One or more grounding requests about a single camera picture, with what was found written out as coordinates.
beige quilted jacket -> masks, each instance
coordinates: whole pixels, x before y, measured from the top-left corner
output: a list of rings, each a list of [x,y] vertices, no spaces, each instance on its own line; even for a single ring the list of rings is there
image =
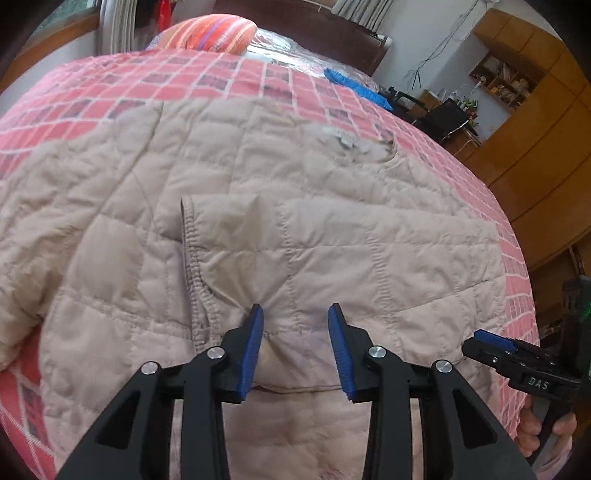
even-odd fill
[[[1,195],[0,362],[43,323],[58,466],[142,363],[189,361],[254,302],[259,387],[225,407],[236,480],[359,478],[369,406],[339,390],[335,301],[374,342],[445,357],[494,398],[460,346],[505,321],[496,229],[396,145],[260,100],[154,103],[40,147]],[[177,463],[175,448],[173,478]]]

blue gripper pad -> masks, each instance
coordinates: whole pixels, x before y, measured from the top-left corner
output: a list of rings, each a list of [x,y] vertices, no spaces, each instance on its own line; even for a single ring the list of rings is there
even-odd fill
[[[353,380],[353,359],[345,340],[343,322],[339,319],[334,306],[329,308],[329,335],[335,354],[336,368],[339,371],[340,387],[347,394],[347,399],[352,400],[355,394],[355,382]]]
[[[252,382],[255,378],[256,360],[261,348],[262,330],[263,330],[263,309],[256,307],[254,314],[251,315],[251,329],[248,333],[242,360],[240,362],[240,383],[238,385],[238,394],[242,400],[252,388]]]
[[[496,335],[491,332],[487,332],[486,330],[477,330],[474,332],[474,338],[482,343],[487,343],[488,345],[496,346],[501,350],[509,353],[515,353],[517,351],[517,347],[515,344],[508,338],[502,337],[500,335]]]

pink checkered bedsheet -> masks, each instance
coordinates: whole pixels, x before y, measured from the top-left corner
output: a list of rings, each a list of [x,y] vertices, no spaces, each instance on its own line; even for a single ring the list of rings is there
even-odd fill
[[[278,102],[286,111],[334,125],[362,137],[397,140],[414,153],[484,220],[495,222],[506,271],[504,334],[538,341],[534,302],[523,255],[493,194],[469,170],[422,132],[387,111],[333,86],[284,67],[227,54],[152,50],[94,57],[56,69],[0,119],[0,180],[43,142],[72,139],[125,110],[153,100],[255,96]],[[55,477],[53,452],[43,422],[37,369],[39,333],[26,341],[20,358],[0,374],[0,420],[31,470]],[[524,396],[502,382],[502,422],[514,434]]]

blue cloth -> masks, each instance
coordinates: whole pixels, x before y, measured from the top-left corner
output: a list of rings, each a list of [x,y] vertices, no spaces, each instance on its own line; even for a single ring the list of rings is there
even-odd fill
[[[357,83],[354,80],[347,78],[345,75],[340,74],[332,69],[325,69],[324,76],[331,81],[332,83],[336,83],[337,85],[342,85],[343,87],[348,87],[353,90],[357,95],[370,102],[375,103],[376,105],[385,108],[388,112],[393,112],[394,109],[388,103],[388,101],[379,95],[378,93],[372,92],[367,87],[364,87],[360,83]]]

bed headboard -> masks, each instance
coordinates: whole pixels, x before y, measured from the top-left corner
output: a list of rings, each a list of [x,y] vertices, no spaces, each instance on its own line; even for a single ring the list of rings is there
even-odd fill
[[[387,51],[385,41],[366,28],[305,0],[217,0],[213,12],[248,18],[368,75],[374,74]]]

